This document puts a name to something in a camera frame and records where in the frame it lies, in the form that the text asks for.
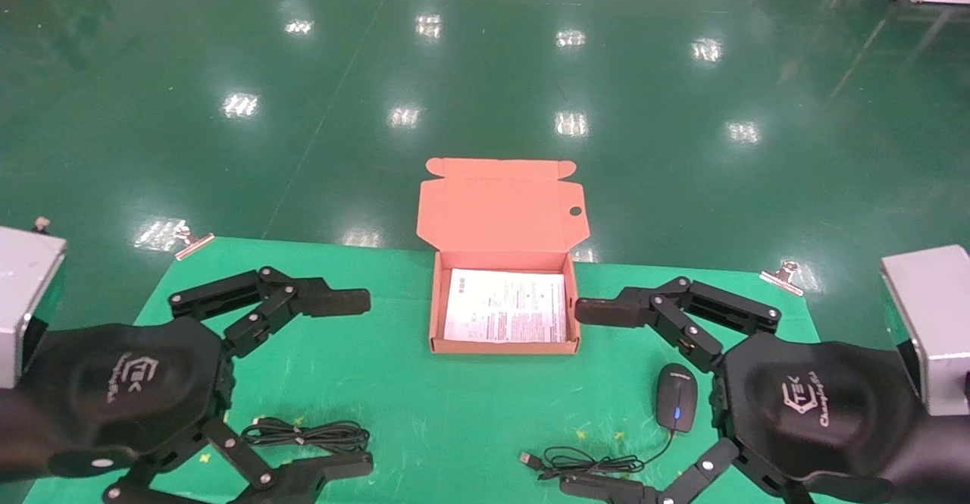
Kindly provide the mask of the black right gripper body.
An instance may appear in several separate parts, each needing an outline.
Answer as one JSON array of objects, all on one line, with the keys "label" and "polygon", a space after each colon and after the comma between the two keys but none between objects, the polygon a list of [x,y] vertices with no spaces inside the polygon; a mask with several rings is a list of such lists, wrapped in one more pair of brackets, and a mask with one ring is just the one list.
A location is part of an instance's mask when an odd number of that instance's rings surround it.
[{"label": "black right gripper body", "polygon": [[751,336],[715,372],[715,424],[773,496],[969,500],[968,417],[929,414],[896,352]]}]

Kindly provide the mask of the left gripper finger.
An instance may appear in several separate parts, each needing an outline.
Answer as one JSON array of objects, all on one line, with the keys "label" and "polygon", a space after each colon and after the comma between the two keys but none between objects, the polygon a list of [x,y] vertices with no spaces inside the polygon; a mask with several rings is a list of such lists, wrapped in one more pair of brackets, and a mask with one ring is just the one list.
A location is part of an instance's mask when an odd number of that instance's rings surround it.
[{"label": "left gripper finger", "polygon": [[177,291],[167,303],[175,318],[200,322],[246,308],[246,314],[223,333],[226,353],[245,358],[298,315],[328,318],[367,313],[371,294],[365,289],[335,290],[323,277],[291,277],[264,266]]},{"label": "left gripper finger", "polygon": [[326,484],[364,477],[374,470],[369,452],[298,459],[273,468],[223,418],[222,414],[204,415],[201,420],[183,427],[177,427],[171,420],[156,421],[156,427],[170,432],[149,451],[139,448],[139,444],[148,441],[148,432],[141,422],[102,421],[103,446],[125,448],[135,455],[127,473],[104,491],[102,500],[105,503],[196,502],[194,498],[152,489],[150,484],[162,473],[163,461],[169,453],[186,455],[189,448],[200,451],[205,444],[214,446],[246,481],[245,489],[233,500],[235,503],[314,503]]}]

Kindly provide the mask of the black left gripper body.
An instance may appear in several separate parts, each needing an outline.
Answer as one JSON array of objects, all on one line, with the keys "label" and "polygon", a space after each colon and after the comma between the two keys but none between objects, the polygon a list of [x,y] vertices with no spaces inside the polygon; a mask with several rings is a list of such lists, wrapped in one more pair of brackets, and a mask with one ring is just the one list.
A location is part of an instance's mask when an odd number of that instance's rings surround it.
[{"label": "black left gripper body", "polygon": [[173,469],[232,389],[222,339],[188,318],[49,331],[2,391],[2,480],[97,477],[140,459]]}]

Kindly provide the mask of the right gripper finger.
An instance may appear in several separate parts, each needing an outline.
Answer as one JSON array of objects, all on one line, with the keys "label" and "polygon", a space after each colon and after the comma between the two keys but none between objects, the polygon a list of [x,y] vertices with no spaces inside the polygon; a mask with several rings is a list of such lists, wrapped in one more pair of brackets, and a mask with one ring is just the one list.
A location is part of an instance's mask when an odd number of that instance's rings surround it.
[{"label": "right gripper finger", "polygon": [[718,440],[664,490],[585,471],[562,474],[560,489],[568,495],[605,503],[693,503],[734,466],[753,483],[775,493],[786,503],[810,503],[812,497],[807,487],[798,482],[796,476],[787,473],[779,462],[780,456],[777,444],[770,440]]},{"label": "right gripper finger", "polygon": [[724,346],[697,324],[714,322],[745,336],[774,334],[781,312],[710,284],[676,277],[655,289],[626,286],[615,298],[579,298],[574,315],[593,327],[648,327],[697,370],[716,373]]}]

